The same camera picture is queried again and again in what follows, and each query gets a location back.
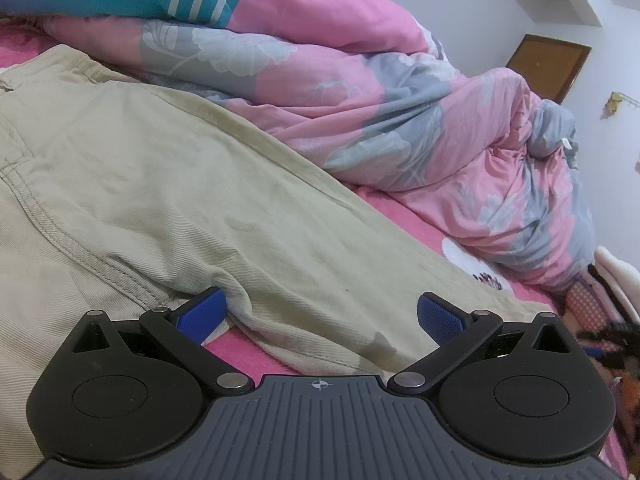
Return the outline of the pink floral fleece bedsheet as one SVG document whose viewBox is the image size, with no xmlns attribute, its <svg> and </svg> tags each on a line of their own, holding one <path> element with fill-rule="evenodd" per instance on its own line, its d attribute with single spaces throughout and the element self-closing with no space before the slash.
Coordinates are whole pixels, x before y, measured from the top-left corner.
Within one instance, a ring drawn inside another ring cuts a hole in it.
<svg viewBox="0 0 640 480">
<path fill-rule="evenodd" d="M 47 52 L 47 50 L 57 46 L 65 46 L 79 51 L 109 70 L 114 70 L 114 72 L 120 73 L 135 81 L 139 81 L 142 84 L 174 89 L 198 96 L 197 94 L 189 91 L 159 86 L 158 84 L 151 84 L 149 81 L 138 77 L 129 70 L 123 70 L 122 68 L 114 65 L 104 63 L 84 51 L 71 47 L 68 44 L 63 44 L 42 28 L 40 18 L 37 18 L 35 21 L 5 20 L 2 22 L 1 76 L 10 68 L 29 62 L 33 58 L 36 58 L 40 54 L 43 54 L 44 52 Z M 202 96 L 199 97 L 223 108 L 224 110 L 228 110 L 228 108 L 225 108 L 209 99 L 205 99 Z M 235 115 L 252 124 L 244 117 L 238 114 Z M 354 194 L 359 196 L 364 202 L 390 220 L 390 222 L 396 224 L 398 228 L 401 228 L 418 242 L 427 248 L 430 248 L 432 252 L 439 254 L 442 258 L 452 263 L 462 272 L 468 274 L 473 280 L 495 289 L 497 292 L 509 294 L 521 302 L 534 302 L 535 304 L 539 304 L 540 307 L 544 307 L 548 304 L 551 296 L 562 294 L 568 288 L 567 287 L 563 290 L 548 290 L 526 284 L 520 281 L 508 269 L 483 259 L 470 248 L 459 244 L 454 238 L 425 222 L 423 219 L 416 216 L 410 209 L 395 200 L 392 196 L 377 190 L 371 190 L 370 188 L 355 188 L 354 186 L 346 184 L 340 180 L 337 180 L 337 182 L 340 182 L 345 188 L 348 188 Z"/>
</svg>

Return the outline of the pink grey floral duvet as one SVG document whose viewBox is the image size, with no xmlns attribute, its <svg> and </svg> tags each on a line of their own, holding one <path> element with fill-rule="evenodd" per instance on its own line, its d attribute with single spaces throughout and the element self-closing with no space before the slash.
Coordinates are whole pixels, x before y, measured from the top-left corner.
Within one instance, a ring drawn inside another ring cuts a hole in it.
<svg viewBox="0 0 640 480">
<path fill-rule="evenodd" d="M 40 15 L 63 44 L 249 120 L 355 188 L 392 196 L 520 281 L 590 263 L 574 117 L 507 68 L 475 77 L 390 0 L 240 0 L 226 26 Z"/>
</svg>

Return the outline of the brown wooden door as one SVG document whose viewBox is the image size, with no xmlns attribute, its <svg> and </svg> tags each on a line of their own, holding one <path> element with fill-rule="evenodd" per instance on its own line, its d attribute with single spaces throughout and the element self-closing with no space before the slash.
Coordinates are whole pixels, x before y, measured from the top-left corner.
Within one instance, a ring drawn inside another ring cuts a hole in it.
<svg viewBox="0 0 640 480">
<path fill-rule="evenodd" d="M 562 104 L 591 51 L 583 44 L 527 34 L 506 67 L 523 76 L 541 99 Z"/>
</svg>

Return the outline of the stack of folded clothes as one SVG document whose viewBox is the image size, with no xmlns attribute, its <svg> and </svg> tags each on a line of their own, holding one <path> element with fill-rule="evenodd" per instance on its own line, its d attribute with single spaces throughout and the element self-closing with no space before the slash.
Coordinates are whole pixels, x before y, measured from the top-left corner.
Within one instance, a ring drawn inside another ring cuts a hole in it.
<svg viewBox="0 0 640 480">
<path fill-rule="evenodd" d="M 565 298 L 564 320 L 613 390 L 614 436 L 629 469 L 639 463 L 639 270 L 604 247 Z"/>
</svg>

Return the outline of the beige khaki trousers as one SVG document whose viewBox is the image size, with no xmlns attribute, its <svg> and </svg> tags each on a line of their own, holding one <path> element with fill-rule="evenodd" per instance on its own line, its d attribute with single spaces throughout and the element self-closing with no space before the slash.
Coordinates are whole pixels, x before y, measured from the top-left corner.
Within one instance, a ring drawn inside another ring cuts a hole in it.
<svg viewBox="0 0 640 480">
<path fill-rule="evenodd" d="M 246 120 L 57 46 L 1 76 L 1 470 L 40 462 L 26 400 L 81 315 L 136 318 L 216 286 L 306 375 L 398 372 L 434 349 L 431 290 L 508 321 L 473 280 Z"/>
</svg>

